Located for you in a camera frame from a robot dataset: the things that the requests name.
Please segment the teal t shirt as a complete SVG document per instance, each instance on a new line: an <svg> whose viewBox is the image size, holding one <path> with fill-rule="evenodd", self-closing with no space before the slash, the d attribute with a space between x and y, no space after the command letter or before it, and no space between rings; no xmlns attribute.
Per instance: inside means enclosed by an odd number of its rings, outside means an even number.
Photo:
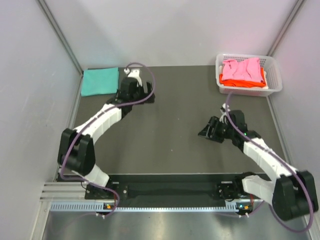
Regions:
<svg viewBox="0 0 320 240"><path fill-rule="evenodd" d="M119 68L86 69L83 72L81 96L115 94L119 86Z"/></svg>

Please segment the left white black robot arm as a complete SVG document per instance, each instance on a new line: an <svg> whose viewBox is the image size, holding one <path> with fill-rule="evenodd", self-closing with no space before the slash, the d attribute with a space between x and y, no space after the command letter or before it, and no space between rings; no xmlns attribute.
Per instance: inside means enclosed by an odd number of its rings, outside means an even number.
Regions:
<svg viewBox="0 0 320 240"><path fill-rule="evenodd" d="M131 112L134 105L152 104L155 94L151 82L146 82L147 91L139 77L125 77L115 96L82 125L65 129L60 138L57 163L84 180L96 185L102 198L109 198L114 187L107 173L96 164L95 143L114 124Z"/></svg>

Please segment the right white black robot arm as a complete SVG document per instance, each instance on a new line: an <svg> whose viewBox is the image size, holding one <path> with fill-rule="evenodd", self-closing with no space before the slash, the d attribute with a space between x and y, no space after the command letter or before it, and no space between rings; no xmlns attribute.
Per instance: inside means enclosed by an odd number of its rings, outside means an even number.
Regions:
<svg viewBox="0 0 320 240"><path fill-rule="evenodd" d="M198 136L217 143L231 140L244 155L252 159L268 176L244 172L232 181L239 198L254 195L268 203L282 221L289 221L319 210L313 175L285 163L254 130L249 130L241 110L222 110L212 116Z"/></svg>

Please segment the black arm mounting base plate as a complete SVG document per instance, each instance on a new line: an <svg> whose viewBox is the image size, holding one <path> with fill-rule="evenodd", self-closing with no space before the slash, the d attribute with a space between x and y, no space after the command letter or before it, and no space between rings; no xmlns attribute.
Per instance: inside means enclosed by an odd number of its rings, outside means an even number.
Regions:
<svg viewBox="0 0 320 240"><path fill-rule="evenodd" d="M118 193L120 201L138 197L207 197L210 200L246 198L242 179L253 172L191 174L113 174L102 186Z"/></svg>

